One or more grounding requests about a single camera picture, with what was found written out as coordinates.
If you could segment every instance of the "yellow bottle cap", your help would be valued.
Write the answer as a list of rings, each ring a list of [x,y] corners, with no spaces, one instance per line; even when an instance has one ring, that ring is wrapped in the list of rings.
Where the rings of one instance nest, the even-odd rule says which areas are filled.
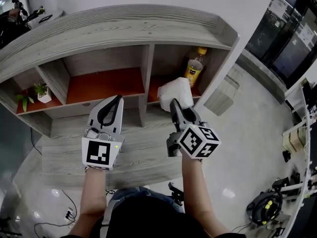
[[[201,55],[206,54],[207,52],[207,48],[206,47],[198,47],[198,53],[200,53]]]

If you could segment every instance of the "power cord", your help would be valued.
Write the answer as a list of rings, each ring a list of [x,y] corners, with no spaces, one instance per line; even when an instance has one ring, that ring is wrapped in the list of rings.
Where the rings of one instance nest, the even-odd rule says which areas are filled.
[[[251,225],[252,224],[252,221],[250,222],[250,223],[248,223],[248,224],[245,224],[245,225],[242,225],[242,226],[238,226],[238,227],[236,227],[236,228],[234,228],[231,232],[233,232],[233,231],[235,231],[237,228],[241,228],[241,227],[245,227],[246,226],[246,228],[249,226],[249,225]]]
[[[247,228],[248,226],[250,226],[251,224],[252,224],[252,222],[250,222],[246,227],[240,229],[240,231],[238,232],[238,234],[239,234],[242,230],[244,230],[245,228]]]
[[[33,147],[42,155],[42,153],[39,151],[38,148],[35,147],[35,145],[34,145],[34,143],[33,143],[32,128],[30,127],[30,129],[31,129],[31,142],[32,142],[32,145],[33,145]]]
[[[69,214],[69,216],[70,216],[72,219],[75,219],[74,215],[72,215],[71,213]]]
[[[74,219],[73,219],[73,220],[70,220],[71,222],[70,222],[69,224],[66,224],[66,225],[56,225],[56,224],[52,224],[52,223],[48,223],[48,222],[36,223],[36,224],[34,225],[34,233],[36,234],[36,236],[37,236],[38,238],[40,238],[40,237],[39,237],[39,235],[37,234],[36,229],[35,229],[35,227],[36,227],[37,225],[51,225],[51,226],[55,226],[55,227],[66,227],[66,226],[69,226],[69,225],[75,223],[75,218],[76,218],[76,216],[77,216],[77,208],[76,208],[76,205],[75,205],[74,201],[71,200],[71,198],[65,193],[65,191],[64,191],[64,190],[62,190],[62,191],[63,191],[63,193],[65,194],[65,196],[67,196],[67,197],[69,198],[69,200],[73,203],[73,205],[74,205],[74,207],[75,207],[75,211],[76,211],[75,216],[73,216],[73,215],[70,214]]]
[[[113,189],[111,189],[111,190],[107,190],[107,189],[106,189],[106,196],[107,196],[108,194],[113,195],[113,194],[115,194],[115,191],[114,191]]]

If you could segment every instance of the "forearm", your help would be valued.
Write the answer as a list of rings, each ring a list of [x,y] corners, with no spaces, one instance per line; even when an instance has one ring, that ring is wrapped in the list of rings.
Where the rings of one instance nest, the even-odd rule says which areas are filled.
[[[103,214],[106,206],[106,172],[100,169],[87,169],[80,214]]]
[[[106,172],[87,169],[80,202],[79,218],[70,235],[88,238],[97,220],[104,214],[106,201]]]
[[[211,237],[228,233],[213,212],[200,161],[183,154],[182,172],[186,214],[198,220]]]

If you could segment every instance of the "potted plant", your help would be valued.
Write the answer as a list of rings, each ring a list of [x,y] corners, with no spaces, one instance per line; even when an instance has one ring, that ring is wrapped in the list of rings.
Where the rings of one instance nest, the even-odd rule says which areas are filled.
[[[28,95],[28,92],[26,92],[26,95],[18,94],[16,98],[19,101],[22,101],[22,108],[24,112],[26,112],[26,108],[29,102],[34,103],[34,100]]]
[[[52,100],[51,90],[46,84],[34,84],[34,92],[38,95],[38,100],[47,103]]]

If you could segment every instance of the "black and white marker cube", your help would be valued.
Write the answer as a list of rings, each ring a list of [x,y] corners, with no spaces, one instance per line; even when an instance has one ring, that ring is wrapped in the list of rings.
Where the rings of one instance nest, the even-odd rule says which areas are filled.
[[[122,143],[83,137],[81,145],[82,161],[85,166],[112,170]]]
[[[209,157],[221,141],[213,129],[189,124],[177,143],[192,159],[203,159]]]

